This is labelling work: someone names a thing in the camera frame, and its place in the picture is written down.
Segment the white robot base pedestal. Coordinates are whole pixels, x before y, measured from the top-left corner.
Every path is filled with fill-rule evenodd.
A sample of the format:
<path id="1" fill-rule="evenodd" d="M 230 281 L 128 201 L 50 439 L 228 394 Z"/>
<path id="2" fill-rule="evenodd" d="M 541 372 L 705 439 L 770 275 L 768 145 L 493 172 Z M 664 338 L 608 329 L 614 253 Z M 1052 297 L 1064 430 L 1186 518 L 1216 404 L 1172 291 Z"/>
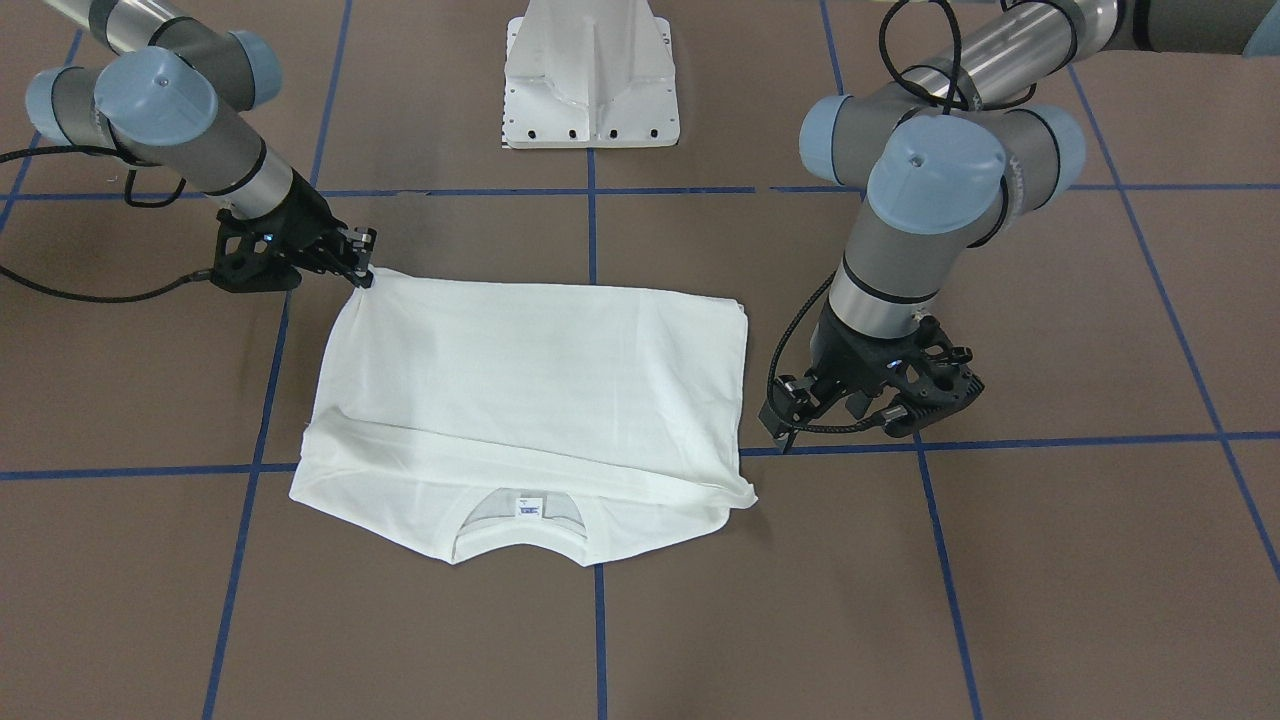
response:
<path id="1" fill-rule="evenodd" d="M 675 146 L 672 40 L 646 1 L 531 1 L 506 27 L 503 146 Z"/>

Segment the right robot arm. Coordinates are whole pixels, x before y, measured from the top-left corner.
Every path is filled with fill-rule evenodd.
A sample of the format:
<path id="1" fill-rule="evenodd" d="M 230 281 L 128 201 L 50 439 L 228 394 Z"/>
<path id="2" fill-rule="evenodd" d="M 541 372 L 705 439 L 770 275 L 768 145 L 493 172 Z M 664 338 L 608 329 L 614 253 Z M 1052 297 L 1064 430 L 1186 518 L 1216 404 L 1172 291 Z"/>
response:
<path id="1" fill-rule="evenodd" d="M 374 282 L 376 241 L 326 200 L 251 127 L 244 113 L 282 88 L 275 53 L 248 31 L 218 33 L 166 1 L 55 1 L 114 59 L 38 73 L 26 110 L 47 151 L 163 167 L 218 205 L 212 265 L 183 275 L 233 293 L 284 292 L 305 272 L 358 288 Z"/>

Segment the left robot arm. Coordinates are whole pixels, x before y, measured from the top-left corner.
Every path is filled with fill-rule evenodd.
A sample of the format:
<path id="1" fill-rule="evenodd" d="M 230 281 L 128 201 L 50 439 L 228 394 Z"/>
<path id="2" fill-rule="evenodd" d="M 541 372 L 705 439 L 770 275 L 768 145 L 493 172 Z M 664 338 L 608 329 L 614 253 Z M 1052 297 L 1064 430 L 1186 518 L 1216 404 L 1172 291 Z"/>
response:
<path id="1" fill-rule="evenodd" d="M 782 452 L 803 433 L 904 438 L 984 391 L 931 302 L 963 251 L 1082 173 L 1080 124 L 1032 102 L 1042 79 L 1102 51 L 1277 54 L 1275 1 L 1005 1 L 968 36 L 940 6 L 943 51 L 897 67 L 887 36 L 905 3 L 895 3 L 877 35 L 891 81 L 867 97 L 823 97 L 803 122 L 804 167 L 860 188 L 863 205 L 838 266 L 805 302 L 820 309 L 810 366 L 769 372 L 759 418 Z"/>

